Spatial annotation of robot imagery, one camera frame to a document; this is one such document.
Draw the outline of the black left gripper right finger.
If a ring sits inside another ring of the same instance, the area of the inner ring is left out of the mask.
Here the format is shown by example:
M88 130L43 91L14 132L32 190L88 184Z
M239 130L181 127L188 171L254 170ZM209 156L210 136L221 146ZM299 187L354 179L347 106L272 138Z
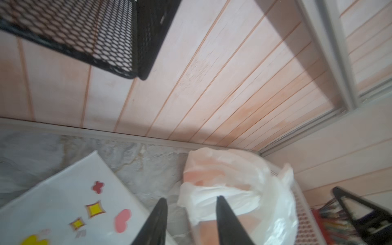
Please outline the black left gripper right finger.
M223 196L217 197L216 221L220 245L254 244Z

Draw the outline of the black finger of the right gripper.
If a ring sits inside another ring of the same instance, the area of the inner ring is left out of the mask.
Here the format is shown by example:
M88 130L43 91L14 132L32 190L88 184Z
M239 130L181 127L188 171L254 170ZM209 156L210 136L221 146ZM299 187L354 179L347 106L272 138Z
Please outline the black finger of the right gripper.
M334 187L332 194L367 245L392 243L391 212L340 187Z

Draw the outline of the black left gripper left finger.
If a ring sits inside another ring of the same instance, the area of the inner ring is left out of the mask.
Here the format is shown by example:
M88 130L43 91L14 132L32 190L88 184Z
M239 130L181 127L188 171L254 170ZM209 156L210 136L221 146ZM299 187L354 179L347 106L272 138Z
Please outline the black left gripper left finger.
M165 245L168 205L160 198L131 245Z

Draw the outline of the white printed plastic bag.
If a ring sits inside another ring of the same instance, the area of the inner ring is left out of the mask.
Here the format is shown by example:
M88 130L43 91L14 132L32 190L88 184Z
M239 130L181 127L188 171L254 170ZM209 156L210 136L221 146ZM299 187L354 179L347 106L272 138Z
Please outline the white printed plastic bag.
M218 244L216 201L223 196L256 245L292 245L299 220L293 169L276 175L269 162L243 150L201 148L186 160L177 204L185 208L197 245Z

